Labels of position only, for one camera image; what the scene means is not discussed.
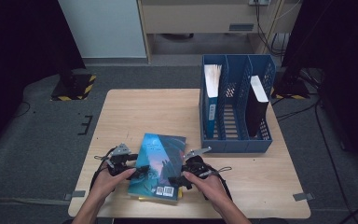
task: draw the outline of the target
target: blue book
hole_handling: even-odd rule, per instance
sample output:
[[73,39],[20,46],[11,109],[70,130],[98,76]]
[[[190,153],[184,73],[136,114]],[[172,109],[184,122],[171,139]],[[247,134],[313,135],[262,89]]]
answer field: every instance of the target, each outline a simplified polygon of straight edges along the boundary
[[217,111],[217,97],[219,89],[219,80],[221,74],[221,65],[205,64],[205,121],[204,129],[207,138],[213,138],[214,125]]
[[185,146],[183,136],[145,133],[135,166],[150,168],[147,175],[131,179],[129,195],[176,202],[179,188],[168,177],[181,175]]

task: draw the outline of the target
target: blue file organizer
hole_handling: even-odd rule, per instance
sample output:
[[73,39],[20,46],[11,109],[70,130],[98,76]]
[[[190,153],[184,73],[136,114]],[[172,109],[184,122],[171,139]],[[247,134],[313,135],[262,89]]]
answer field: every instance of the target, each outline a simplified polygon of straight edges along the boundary
[[[213,135],[206,133],[207,115],[203,65],[222,64],[219,96]],[[249,137],[245,123],[247,95],[251,76],[258,75],[269,96],[276,67],[267,54],[203,55],[200,90],[200,140],[212,153],[264,153],[272,143],[266,119],[262,120],[256,138]]]

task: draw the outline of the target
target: white barcode label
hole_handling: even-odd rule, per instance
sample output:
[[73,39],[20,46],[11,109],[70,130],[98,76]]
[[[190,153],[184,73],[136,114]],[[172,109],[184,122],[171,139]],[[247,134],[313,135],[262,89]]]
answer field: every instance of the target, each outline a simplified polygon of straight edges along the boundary
[[216,114],[216,105],[209,105],[209,120],[214,120]]
[[162,195],[172,197],[173,196],[173,187],[164,187],[164,193]]
[[157,195],[162,195],[163,192],[164,192],[164,188],[163,188],[163,187],[157,187],[157,190],[156,190],[156,194],[157,194]]

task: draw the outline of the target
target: gray floor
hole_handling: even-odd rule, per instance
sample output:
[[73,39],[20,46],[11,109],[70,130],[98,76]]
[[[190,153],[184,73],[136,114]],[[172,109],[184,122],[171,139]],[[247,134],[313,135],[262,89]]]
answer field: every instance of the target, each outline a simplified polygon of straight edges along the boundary
[[[86,100],[50,101],[58,76],[29,85],[24,90],[26,103],[21,104],[16,118],[0,138],[0,198],[57,202],[64,193],[72,192],[109,90],[198,88],[201,56],[191,50],[173,55],[174,46],[180,44],[171,40],[164,42],[163,38],[159,41],[165,46],[164,50],[170,49],[170,52],[162,49],[153,56],[151,64],[89,64],[89,71],[97,78]],[[281,116],[306,108],[317,99],[317,95],[306,100],[286,99],[273,108],[276,115]],[[358,208],[358,155],[341,150],[328,116],[320,107],[317,111],[348,204],[355,210]],[[85,130],[82,126],[88,121],[85,116],[92,116],[89,131],[78,135]],[[315,110],[312,108],[279,123],[303,190],[315,196],[309,201],[310,218],[288,222],[339,223],[349,212],[317,125]],[[70,218],[67,209],[67,204],[0,203],[0,223],[62,223]],[[100,219],[100,223],[109,222],[109,219]],[[346,223],[356,222],[352,219]]]

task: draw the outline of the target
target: person's left hand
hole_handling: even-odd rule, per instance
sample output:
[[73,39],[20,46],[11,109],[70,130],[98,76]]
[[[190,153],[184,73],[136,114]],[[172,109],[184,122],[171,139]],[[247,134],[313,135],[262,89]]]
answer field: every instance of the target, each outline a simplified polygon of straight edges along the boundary
[[124,171],[123,173],[115,176],[111,176],[107,168],[103,168],[98,174],[94,185],[89,192],[90,196],[98,197],[100,200],[104,200],[116,187],[116,185],[130,177],[135,168]]

